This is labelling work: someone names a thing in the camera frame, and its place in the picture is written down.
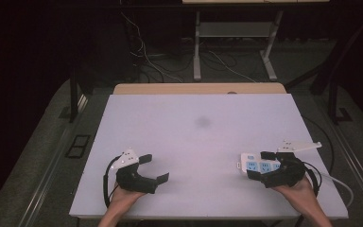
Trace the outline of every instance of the forearm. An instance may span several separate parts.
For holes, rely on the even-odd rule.
[[[116,209],[111,209],[110,207],[99,222],[98,227],[114,227],[121,217],[122,216],[116,211]]]
[[[303,216],[308,219],[312,226],[314,227],[331,227],[332,223],[328,217],[323,213],[321,209],[312,211],[309,214],[303,214]]]

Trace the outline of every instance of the wire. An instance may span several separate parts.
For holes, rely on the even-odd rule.
[[[334,167],[334,165],[335,165],[335,149],[334,149],[334,147],[333,147],[333,144],[332,144],[332,140],[331,140],[331,138],[329,137],[329,135],[326,133],[326,131],[323,129],[323,128],[321,128],[320,127],[320,125],[318,125],[315,121],[313,121],[313,120],[311,120],[311,119],[309,119],[308,117],[306,117],[306,116],[303,116],[302,115],[302,118],[303,119],[305,119],[305,120],[307,120],[307,121],[309,121],[309,122],[311,122],[312,124],[314,124],[316,127],[318,127],[318,129],[320,129],[322,132],[323,132],[323,134],[326,136],[326,139],[328,140],[328,143],[329,143],[329,145],[330,145],[330,147],[331,147],[331,155],[332,155],[332,157],[331,157],[331,164],[330,164],[330,166],[329,166],[329,169],[328,169],[328,172],[329,172],[329,174],[332,174],[332,170],[333,170],[333,167]]]
[[[158,72],[158,70],[156,70],[156,68],[152,67],[152,65],[149,65],[149,64],[144,64],[145,67],[148,67],[148,68],[151,68],[151,69],[154,69],[155,71],[154,72],[144,72],[140,69],[141,72],[144,72],[147,74],[147,76],[149,76],[150,78],[154,79],[155,81],[157,82],[161,82],[161,83],[164,83],[164,75],[161,74],[161,72]],[[156,78],[154,78],[152,75],[150,75],[149,73],[158,73],[161,77],[161,80],[158,80]]]
[[[149,79],[149,75],[146,72],[143,72],[140,70],[140,82],[141,82],[141,75],[144,75],[147,77],[148,83],[151,83],[150,79]]]
[[[183,83],[183,81],[182,81],[181,79],[176,78],[176,77],[172,77],[172,76],[168,75],[167,73],[164,73],[164,72],[163,72],[161,69],[159,69],[157,66],[155,66],[155,64],[153,64],[153,63],[149,60],[149,57],[147,56],[147,49],[146,49],[146,45],[144,44],[144,42],[142,42],[142,43],[143,43],[144,56],[146,56],[146,60],[148,61],[148,63],[149,63],[149,64],[151,64],[151,65],[152,65],[152,67],[154,67],[156,70],[158,70],[158,72],[160,72],[160,73],[161,73],[161,75],[167,76],[167,77],[169,77],[169,78],[171,78],[171,79],[175,79],[175,80],[177,80],[177,81],[178,81],[178,82],[180,82],[180,83]]]
[[[220,62],[222,62],[222,64],[225,66],[225,68],[227,68],[229,71],[231,71],[232,73],[235,73],[235,74],[237,74],[238,76],[241,76],[241,77],[243,77],[243,78],[246,78],[246,79],[249,79],[249,80],[251,80],[252,82],[255,82],[256,83],[256,81],[255,80],[253,80],[253,79],[251,79],[251,78],[249,78],[249,77],[247,77],[247,76],[244,76],[244,75],[242,75],[242,74],[240,74],[240,73],[237,73],[237,72],[235,72],[233,69],[231,69],[216,53],[214,53],[214,52],[212,52],[212,51],[209,51],[209,53],[211,53],[211,54],[213,54],[215,57],[217,57],[219,60],[220,60]]]
[[[189,58],[188,63],[187,63],[185,66],[183,66],[183,67],[182,67],[182,68],[180,68],[180,69],[172,69],[172,70],[167,69],[167,68],[165,68],[165,67],[163,67],[163,66],[161,66],[160,64],[155,63],[155,62],[153,62],[153,64],[157,65],[158,67],[161,67],[162,69],[164,69],[164,70],[165,70],[165,71],[167,71],[167,72],[176,73],[176,72],[181,72],[181,71],[186,70],[186,69],[188,68],[188,66],[190,66],[190,64],[191,64],[191,62],[192,62],[192,61],[193,61],[193,55]]]
[[[329,178],[330,180],[336,182],[336,183],[339,183],[340,185],[344,186],[350,193],[350,200],[349,202],[347,202],[346,204],[346,207],[349,208],[349,206],[353,203],[353,200],[354,200],[354,192],[352,190],[352,188],[350,188],[346,183],[343,183],[341,181],[339,181],[338,179],[328,175],[328,174],[325,174],[325,173],[321,173],[319,172],[320,175],[322,175],[323,177],[326,177],[326,178]]]
[[[112,164],[118,160],[120,158],[120,156],[117,156],[115,157],[114,159],[112,159],[108,166],[107,166],[107,169],[105,171],[105,175],[104,175],[104,181],[103,181],[103,193],[104,193],[104,202],[105,202],[105,205],[107,207],[109,207],[109,204],[111,203],[110,202],[110,197],[108,196],[108,174],[109,174],[109,170],[111,169],[111,166]]]
[[[207,44],[206,43],[204,43],[204,45],[205,45],[205,47],[206,47],[206,49],[207,49],[207,52],[208,53],[211,53],[211,50],[209,50],[209,48],[208,48],[208,46],[207,46]],[[228,64],[228,63],[221,63],[220,65],[227,65],[228,67],[234,67],[234,66],[236,66],[237,65],[237,60],[231,55],[231,54],[227,54],[227,53],[225,53],[225,52],[220,52],[219,54],[216,54],[216,55],[227,55],[227,56],[229,56],[232,60],[233,60],[233,64]]]
[[[123,12],[120,12],[120,14],[132,25],[134,25],[137,28],[137,34],[138,34],[138,38],[140,38],[141,41],[141,47],[138,51],[140,51],[143,48],[143,40],[141,39],[141,33],[140,33],[140,27],[138,25],[136,25],[131,19],[129,19],[129,17],[127,17]]]
[[[210,44],[210,42],[207,42],[207,40],[208,40],[208,38],[209,37],[207,37],[205,40],[204,40],[204,42],[202,42],[204,45],[205,45],[205,48],[207,49],[207,50],[209,50],[210,49],[210,47],[208,46],[208,44]],[[222,47],[219,43],[223,43],[223,44],[225,44],[225,43],[228,43],[229,41],[228,40],[230,40],[230,39],[232,39],[232,41],[231,41],[231,45],[230,46],[228,46],[228,47]],[[239,42],[241,42],[242,41],[242,39],[239,39],[239,38],[228,38],[228,37],[225,37],[224,39],[223,38],[220,38],[220,39],[216,39],[215,41],[214,41],[214,45],[216,45],[216,47],[217,47],[217,49],[219,49],[219,51],[220,51],[220,54],[224,54],[224,53],[227,53],[226,52],[226,50],[228,50],[228,51],[233,51],[233,49],[234,49],[234,47],[236,46],[236,44],[237,43],[239,43]]]
[[[200,60],[201,60],[201,61],[202,61],[202,62],[203,62],[206,66],[208,66],[208,68],[211,68],[211,69],[213,69],[213,70],[220,71],[220,72],[228,70],[228,69],[226,69],[226,68],[224,67],[224,65],[223,65],[223,64],[219,63],[218,61],[217,61],[217,62],[215,62],[215,61],[211,60],[210,58],[206,57],[205,55],[199,55],[199,59],[200,59]],[[212,62],[213,62],[213,63],[215,63],[215,64],[222,65],[222,68],[221,68],[221,69],[214,68],[214,66],[210,65],[207,61],[212,61]]]
[[[114,187],[114,189],[112,190],[111,194],[109,195],[109,198],[112,196],[112,194],[113,194],[114,190],[116,190],[116,188],[117,188],[118,186],[119,186],[119,184],[117,184],[117,185]]]
[[[312,168],[314,168],[318,172],[318,174],[320,175],[320,171],[317,168],[315,168],[314,166],[312,166],[309,163],[306,163],[306,162],[303,162],[303,163],[306,164],[306,165],[311,166]],[[318,183],[318,188],[320,188],[321,185],[322,185],[322,176],[320,175],[320,182]]]

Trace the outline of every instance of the human hand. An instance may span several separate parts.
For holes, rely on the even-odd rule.
[[[113,192],[111,204],[98,227],[114,227],[120,218],[146,193],[134,192],[117,186]]]
[[[291,206],[311,221],[314,226],[332,226],[328,217],[323,213],[306,176],[292,187],[281,185],[272,189],[284,195]]]

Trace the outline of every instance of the table leg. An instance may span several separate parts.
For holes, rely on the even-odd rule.
[[[75,67],[72,66],[70,70],[70,123],[73,123],[78,115],[78,84]]]
[[[194,81],[201,81],[201,67],[199,63],[199,11],[197,11],[196,17],[196,38],[194,48]]]
[[[279,29],[279,24],[282,20],[282,16],[283,16],[283,12],[281,10],[278,11],[275,21],[273,22],[272,26],[270,27],[268,45],[265,48],[265,50],[260,51],[262,61],[265,65],[265,68],[267,69],[267,73],[268,73],[269,79],[271,81],[275,81],[277,79],[277,77],[276,77],[275,71],[273,70],[272,64],[270,63],[269,54],[270,54],[270,49],[273,46],[273,42],[275,41],[276,34]]]

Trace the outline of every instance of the white tabletop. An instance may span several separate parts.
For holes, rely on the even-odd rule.
[[[285,139],[312,142],[291,95],[112,95],[102,116],[70,215],[99,218],[105,211],[102,177],[127,148],[151,163],[140,175],[170,173],[125,218],[265,219],[298,213],[282,195],[236,168],[243,152],[276,151]],[[327,170],[316,149],[296,156]],[[115,172],[110,173],[110,191]],[[334,184],[323,179],[319,201],[329,218],[347,218]]]

